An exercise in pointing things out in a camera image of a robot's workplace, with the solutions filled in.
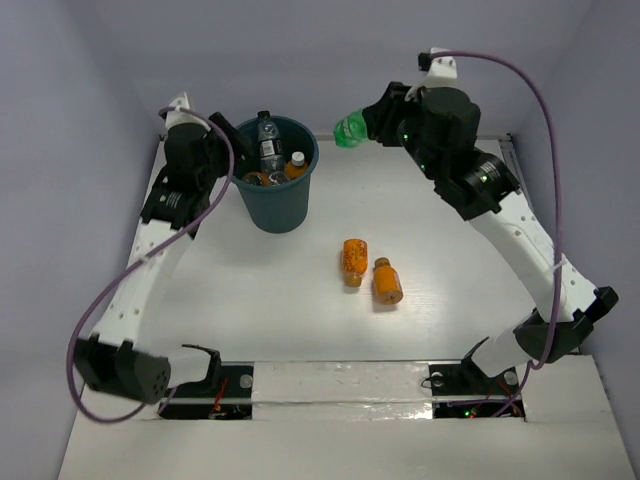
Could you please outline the small clear black-cap bottle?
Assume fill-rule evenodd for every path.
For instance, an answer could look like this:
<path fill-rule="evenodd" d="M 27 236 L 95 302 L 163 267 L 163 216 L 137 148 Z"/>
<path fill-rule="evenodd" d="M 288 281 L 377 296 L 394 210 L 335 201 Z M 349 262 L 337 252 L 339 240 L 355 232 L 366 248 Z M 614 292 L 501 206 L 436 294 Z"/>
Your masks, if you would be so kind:
<path fill-rule="evenodd" d="M 261 170 L 270 174 L 283 171 L 286 163 L 278 126 L 267 110 L 257 114 L 257 132 Z"/>

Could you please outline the green plastic bottle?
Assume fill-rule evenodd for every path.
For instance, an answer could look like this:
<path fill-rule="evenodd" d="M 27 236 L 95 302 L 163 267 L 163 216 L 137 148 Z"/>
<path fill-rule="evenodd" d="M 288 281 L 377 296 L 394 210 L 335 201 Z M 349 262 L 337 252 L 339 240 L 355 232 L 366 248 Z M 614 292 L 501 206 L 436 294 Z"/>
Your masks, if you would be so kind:
<path fill-rule="evenodd" d="M 335 144 L 340 148 L 356 148 L 369 141 L 364 110 L 354 111 L 337 122 L 333 129 Z"/>

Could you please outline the tall orange white-cap bottle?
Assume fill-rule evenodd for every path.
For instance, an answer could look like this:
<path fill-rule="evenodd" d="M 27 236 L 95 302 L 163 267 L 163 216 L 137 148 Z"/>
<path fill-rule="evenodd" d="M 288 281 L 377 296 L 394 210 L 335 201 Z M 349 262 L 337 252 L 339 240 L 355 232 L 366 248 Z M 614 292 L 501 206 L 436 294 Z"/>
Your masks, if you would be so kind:
<path fill-rule="evenodd" d="M 253 171 L 249 172 L 242 177 L 242 181 L 246 184 L 267 187 L 271 184 L 269 176 L 264 172 Z"/>

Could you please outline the clear crushed water bottle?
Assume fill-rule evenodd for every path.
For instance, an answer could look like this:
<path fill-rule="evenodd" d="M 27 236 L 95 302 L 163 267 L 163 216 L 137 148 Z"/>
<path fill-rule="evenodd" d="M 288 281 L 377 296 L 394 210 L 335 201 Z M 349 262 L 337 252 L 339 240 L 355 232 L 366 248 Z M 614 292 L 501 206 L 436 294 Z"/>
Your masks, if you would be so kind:
<path fill-rule="evenodd" d="M 290 177 L 284 170 L 273 170 L 266 173 L 269 186 L 280 186 L 290 181 Z"/>

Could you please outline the yellow blue label bottle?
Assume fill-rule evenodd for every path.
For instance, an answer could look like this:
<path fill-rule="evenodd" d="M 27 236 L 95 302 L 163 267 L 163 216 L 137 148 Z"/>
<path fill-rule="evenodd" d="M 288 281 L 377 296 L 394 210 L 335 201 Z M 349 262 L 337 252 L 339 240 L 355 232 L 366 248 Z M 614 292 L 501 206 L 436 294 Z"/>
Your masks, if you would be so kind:
<path fill-rule="evenodd" d="M 304 153 L 302 151 L 295 151 L 286 163 L 284 172 L 290 180 L 295 180 L 301 177 L 307 168 L 308 164 Z"/>

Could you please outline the orange dotted bottle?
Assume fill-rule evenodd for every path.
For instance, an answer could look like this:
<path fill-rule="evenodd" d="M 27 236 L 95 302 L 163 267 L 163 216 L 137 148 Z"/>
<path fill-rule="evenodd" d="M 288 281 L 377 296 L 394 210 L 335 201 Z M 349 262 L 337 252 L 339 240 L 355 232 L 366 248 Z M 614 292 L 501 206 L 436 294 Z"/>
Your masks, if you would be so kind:
<path fill-rule="evenodd" d="M 358 288 L 368 270 L 368 244 L 358 238 L 347 239 L 343 243 L 342 272 L 345 285 Z"/>

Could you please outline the small orange juice bottle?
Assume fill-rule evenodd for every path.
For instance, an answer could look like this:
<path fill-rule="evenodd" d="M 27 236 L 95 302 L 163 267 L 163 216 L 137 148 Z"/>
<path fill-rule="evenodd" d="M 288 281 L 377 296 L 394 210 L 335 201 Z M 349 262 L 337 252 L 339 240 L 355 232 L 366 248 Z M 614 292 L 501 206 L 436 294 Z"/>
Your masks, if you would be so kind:
<path fill-rule="evenodd" d="M 374 262 L 373 286 L 376 299 L 381 304 L 395 305 L 403 299 L 398 273 L 386 257 L 380 257 Z"/>

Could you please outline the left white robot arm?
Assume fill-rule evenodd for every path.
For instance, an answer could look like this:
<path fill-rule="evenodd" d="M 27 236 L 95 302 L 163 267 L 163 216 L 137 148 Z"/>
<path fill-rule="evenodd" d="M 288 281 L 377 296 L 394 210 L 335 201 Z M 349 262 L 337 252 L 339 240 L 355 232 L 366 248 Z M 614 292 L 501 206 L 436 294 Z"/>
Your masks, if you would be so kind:
<path fill-rule="evenodd" d="M 219 204 L 218 180 L 252 158 L 249 141 L 219 112 L 208 117 L 184 106 L 161 110 L 165 163 L 142 207 L 124 277 L 108 287 L 110 302 L 86 339 L 72 343 L 72 372 L 91 390 L 158 402 L 169 388 L 171 365 L 153 352 L 156 313 L 168 281 L 199 226 Z"/>

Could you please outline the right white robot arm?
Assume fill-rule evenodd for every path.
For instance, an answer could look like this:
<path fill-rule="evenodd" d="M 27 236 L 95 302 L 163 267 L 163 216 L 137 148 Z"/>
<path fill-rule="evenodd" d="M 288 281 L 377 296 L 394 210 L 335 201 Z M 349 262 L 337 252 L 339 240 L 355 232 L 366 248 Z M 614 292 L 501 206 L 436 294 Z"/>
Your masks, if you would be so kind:
<path fill-rule="evenodd" d="M 362 115 L 369 139 L 402 147 L 435 193 L 502 256 L 532 298 L 534 310 L 517 325 L 476 344 L 460 367 L 462 384 L 482 392 L 504 371 L 530 361 L 553 363 L 572 352 L 618 303 L 610 286 L 597 287 L 565 258 L 556 259 L 506 164 L 478 149 L 480 109 L 452 87 L 390 83 Z"/>

